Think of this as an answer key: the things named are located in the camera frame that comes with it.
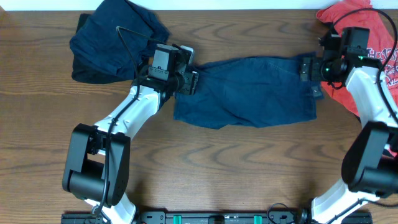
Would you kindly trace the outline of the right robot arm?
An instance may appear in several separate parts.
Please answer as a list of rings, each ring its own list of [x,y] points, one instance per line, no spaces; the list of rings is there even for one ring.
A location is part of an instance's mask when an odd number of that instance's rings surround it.
[[[379,59],[368,57],[369,29],[329,30],[319,40],[322,57],[305,57],[303,81],[341,83],[354,99],[362,130],[346,153],[341,179],[308,208],[296,223],[342,223],[367,203],[397,193],[397,162],[384,155],[397,150],[397,106],[386,85]]]

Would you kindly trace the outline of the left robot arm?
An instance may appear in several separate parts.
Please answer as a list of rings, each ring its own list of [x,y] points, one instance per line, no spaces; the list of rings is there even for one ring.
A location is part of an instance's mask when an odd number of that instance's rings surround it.
[[[137,73],[124,101],[94,125],[74,128],[62,187],[92,209],[63,214],[62,223],[135,222],[137,208],[125,193],[131,141],[171,96],[194,94],[198,81],[194,56],[191,47],[157,45],[152,64]]]

